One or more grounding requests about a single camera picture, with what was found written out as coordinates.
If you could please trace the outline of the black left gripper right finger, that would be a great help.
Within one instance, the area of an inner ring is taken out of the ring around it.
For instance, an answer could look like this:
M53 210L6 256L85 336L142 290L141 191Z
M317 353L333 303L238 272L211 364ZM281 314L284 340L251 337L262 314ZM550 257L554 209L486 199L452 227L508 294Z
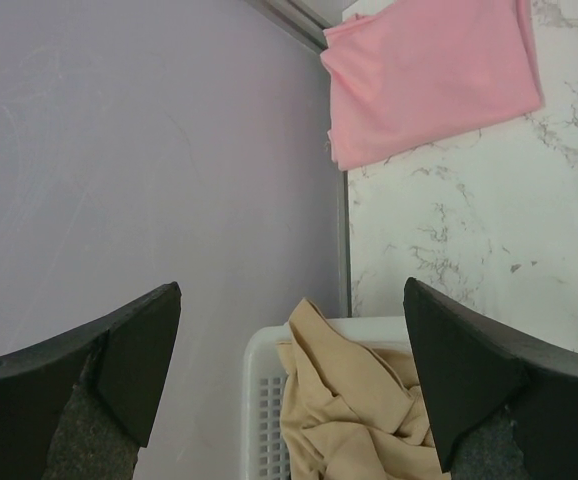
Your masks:
M409 341L443 472L578 479L578 353L409 278Z

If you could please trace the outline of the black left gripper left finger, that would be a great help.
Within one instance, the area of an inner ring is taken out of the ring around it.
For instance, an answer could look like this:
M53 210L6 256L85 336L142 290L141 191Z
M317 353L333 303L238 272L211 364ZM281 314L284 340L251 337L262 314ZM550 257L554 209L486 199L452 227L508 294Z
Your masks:
M0 356L0 479L130 479L147 447L181 314L164 284Z

